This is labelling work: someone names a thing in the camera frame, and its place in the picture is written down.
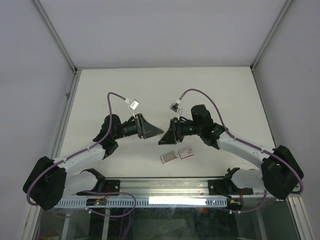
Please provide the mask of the red white staple box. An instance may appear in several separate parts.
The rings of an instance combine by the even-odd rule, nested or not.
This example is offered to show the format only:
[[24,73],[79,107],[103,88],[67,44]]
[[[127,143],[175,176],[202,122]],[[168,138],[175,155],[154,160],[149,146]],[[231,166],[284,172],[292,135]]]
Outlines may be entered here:
[[186,158],[194,156],[194,152],[191,148],[179,150],[178,154],[181,159],[186,159]]

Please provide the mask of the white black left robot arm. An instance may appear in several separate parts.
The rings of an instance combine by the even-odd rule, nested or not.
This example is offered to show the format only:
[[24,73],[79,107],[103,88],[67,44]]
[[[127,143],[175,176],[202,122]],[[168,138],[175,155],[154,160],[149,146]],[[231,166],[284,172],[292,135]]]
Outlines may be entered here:
[[145,140],[163,132],[141,113],[125,122],[121,122],[116,114],[107,115],[99,134],[83,149],[54,159],[43,156],[36,162],[22,187],[27,201],[48,211],[70,195],[84,191],[96,195],[102,193],[104,176],[87,166],[111,156],[119,146],[118,139],[136,135]]

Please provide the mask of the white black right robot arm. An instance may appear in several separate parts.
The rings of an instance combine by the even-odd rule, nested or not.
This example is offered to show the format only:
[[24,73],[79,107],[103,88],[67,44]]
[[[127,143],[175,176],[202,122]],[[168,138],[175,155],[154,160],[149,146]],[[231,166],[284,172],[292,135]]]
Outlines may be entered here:
[[197,135],[207,146],[232,153],[255,166],[254,169],[229,169],[223,179],[226,192],[234,194],[244,188],[261,189],[284,200],[301,184],[304,173],[287,147],[272,148],[237,138],[223,125],[214,122],[203,104],[193,106],[191,116],[191,119],[172,118],[158,144],[175,145],[186,136]]

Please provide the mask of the aluminium mounting rail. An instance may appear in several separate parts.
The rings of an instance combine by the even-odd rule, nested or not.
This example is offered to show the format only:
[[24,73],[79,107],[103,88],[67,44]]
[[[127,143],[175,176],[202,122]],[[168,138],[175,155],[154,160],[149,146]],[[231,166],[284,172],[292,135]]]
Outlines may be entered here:
[[[222,177],[191,177],[191,178],[106,178],[110,180],[120,180],[120,192],[126,192],[137,197],[150,196],[182,196],[182,197],[201,197],[201,196],[220,196],[209,195],[208,180],[223,180]],[[244,197],[260,197],[264,195],[262,187],[246,186],[244,188],[252,188],[253,195],[243,195]],[[67,186],[63,194],[63,198],[73,198],[82,195],[76,195],[81,190],[78,187]]]

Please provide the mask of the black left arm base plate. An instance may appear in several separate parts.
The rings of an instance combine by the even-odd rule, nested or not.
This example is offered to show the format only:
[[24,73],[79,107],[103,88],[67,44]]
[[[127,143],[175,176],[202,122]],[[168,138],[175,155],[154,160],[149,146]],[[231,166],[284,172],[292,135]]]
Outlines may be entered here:
[[119,179],[102,179],[98,180],[95,187],[91,190],[77,192],[77,196],[93,196],[93,195],[103,195],[107,193],[117,193],[119,195],[121,181]]

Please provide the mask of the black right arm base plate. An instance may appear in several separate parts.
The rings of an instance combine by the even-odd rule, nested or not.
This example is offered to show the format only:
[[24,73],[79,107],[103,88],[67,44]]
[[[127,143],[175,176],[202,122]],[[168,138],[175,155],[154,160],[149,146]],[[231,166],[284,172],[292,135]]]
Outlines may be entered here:
[[232,182],[223,179],[209,179],[207,181],[209,195],[222,195],[222,196],[242,196],[253,195],[252,188],[238,188]]

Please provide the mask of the left aluminium frame post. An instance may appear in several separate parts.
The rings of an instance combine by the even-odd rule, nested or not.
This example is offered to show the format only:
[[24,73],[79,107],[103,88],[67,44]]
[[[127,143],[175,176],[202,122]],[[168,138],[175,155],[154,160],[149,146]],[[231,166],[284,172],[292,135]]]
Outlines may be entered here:
[[75,65],[74,61],[72,60],[70,54],[68,53],[65,45],[63,44],[62,39],[60,38],[56,28],[54,27],[47,11],[45,10],[43,4],[40,0],[31,0],[30,1],[35,8],[36,12],[38,13],[39,17],[41,18],[44,26],[46,27],[49,35],[51,36],[53,42],[55,43],[57,49],[61,53],[62,57],[64,58],[65,62],[67,63],[70,70],[76,74],[77,73],[77,66]]

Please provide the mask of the aluminium frame post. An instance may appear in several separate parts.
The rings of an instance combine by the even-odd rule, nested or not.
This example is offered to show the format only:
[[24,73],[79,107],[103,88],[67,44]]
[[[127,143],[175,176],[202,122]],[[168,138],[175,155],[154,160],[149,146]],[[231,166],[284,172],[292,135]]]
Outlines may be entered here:
[[288,11],[290,10],[291,6],[293,5],[295,1],[294,0],[285,0],[279,13],[277,14],[273,24],[271,25],[270,30],[268,31],[265,39],[263,40],[263,43],[261,47],[259,48],[256,57],[254,58],[254,61],[250,65],[251,72],[254,73],[258,64],[262,60],[265,52],[267,51],[272,39],[276,35],[277,30],[279,29],[280,25],[282,24],[284,18],[286,17]]
[[65,62],[67,63],[70,70],[76,74],[77,73],[77,66],[75,65],[74,61],[72,60],[70,54],[68,53],[65,45],[63,44],[62,39],[60,38],[56,28],[54,27],[47,11],[45,10],[43,4],[40,0],[31,0],[30,1],[35,8],[36,12],[38,13],[39,17],[41,18],[44,26],[46,27],[49,35],[51,36],[53,42],[55,43],[57,49],[61,53],[62,57],[64,58]]

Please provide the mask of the right aluminium frame post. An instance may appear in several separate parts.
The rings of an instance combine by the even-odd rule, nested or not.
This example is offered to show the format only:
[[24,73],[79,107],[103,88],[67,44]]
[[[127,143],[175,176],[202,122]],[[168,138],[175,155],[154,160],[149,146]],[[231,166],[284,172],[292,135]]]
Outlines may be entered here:
[[254,58],[254,61],[250,65],[251,72],[254,73],[258,64],[262,60],[265,52],[267,51],[272,39],[276,35],[277,30],[279,29],[280,25],[282,24],[284,18],[286,17],[288,11],[290,10],[291,6],[293,5],[295,1],[294,0],[285,0],[279,13],[277,14],[273,24],[271,25],[270,30],[268,31],[265,39],[263,40],[263,43],[261,47],[259,48],[256,57]]

